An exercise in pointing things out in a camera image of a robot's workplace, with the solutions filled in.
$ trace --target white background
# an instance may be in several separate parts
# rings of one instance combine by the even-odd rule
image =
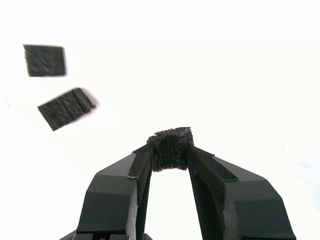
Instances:
[[[267,178],[297,238],[317,238],[320,42],[286,41],[320,39],[317,1],[3,4],[1,238],[73,231],[97,171],[181,126],[197,147]],[[22,44],[63,46],[68,75],[28,77]],[[37,106],[73,87],[98,108],[52,132]],[[152,175],[145,231],[201,239],[186,171]]]

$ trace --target black foam cube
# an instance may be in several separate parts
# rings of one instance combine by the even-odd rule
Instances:
[[[38,106],[38,109],[51,129],[55,131],[91,112],[95,107],[80,88],[75,88]]]
[[[54,77],[66,74],[64,49],[61,46],[23,46],[30,77]]]

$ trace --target black foam piece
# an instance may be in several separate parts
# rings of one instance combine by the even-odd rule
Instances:
[[[178,127],[156,132],[149,137],[147,143],[154,144],[152,170],[160,172],[164,169],[187,169],[187,145],[194,145],[190,127]]]
[[[95,107],[80,88],[75,88],[38,106],[38,109],[55,131],[91,112]]]
[[[66,74],[64,49],[61,46],[23,46],[30,77],[53,77]]]

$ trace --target black plastic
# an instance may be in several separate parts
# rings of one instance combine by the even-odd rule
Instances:
[[[152,156],[153,146],[147,144],[99,171],[86,192],[76,235],[62,240],[127,240],[128,211],[136,188],[141,194],[136,240],[150,239],[144,231]],[[192,145],[187,147],[186,161],[203,240],[296,239],[283,200],[266,179]]]
[[[187,163],[203,240],[296,239],[283,200],[266,179],[208,154],[212,166],[219,163],[237,178],[215,179],[224,169],[210,167],[207,157],[193,151],[188,146]],[[215,185],[217,179],[223,191]]]

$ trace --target black sponge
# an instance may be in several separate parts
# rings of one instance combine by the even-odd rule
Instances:
[[[38,106],[38,109],[55,131],[89,113],[95,107],[80,88],[75,88]]]
[[[153,171],[164,169],[187,169],[186,148],[194,145],[190,127],[178,127],[159,131],[149,137],[147,143],[154,144]]]
[[[64,76],[65,58],[61,46],[23,45],[30,77]]]

